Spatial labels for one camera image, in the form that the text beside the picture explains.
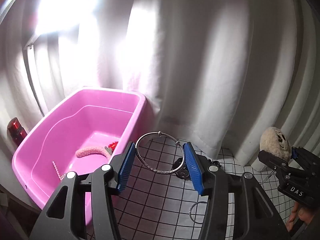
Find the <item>right hand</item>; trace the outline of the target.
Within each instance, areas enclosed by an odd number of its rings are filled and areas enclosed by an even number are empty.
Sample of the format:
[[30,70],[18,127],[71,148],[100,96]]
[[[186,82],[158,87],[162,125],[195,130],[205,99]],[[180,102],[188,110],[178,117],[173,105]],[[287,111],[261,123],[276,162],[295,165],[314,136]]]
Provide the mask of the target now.
[[296,219],[300,219],[306,225],[309,225],[313,220],[315,214],[316,211],[308,209],[307,207],[303,207],[298,202],[295,202],[291,211],[291,215],[289,216],[289,220],[286,223],[286,228],[288,232],[292,230]]

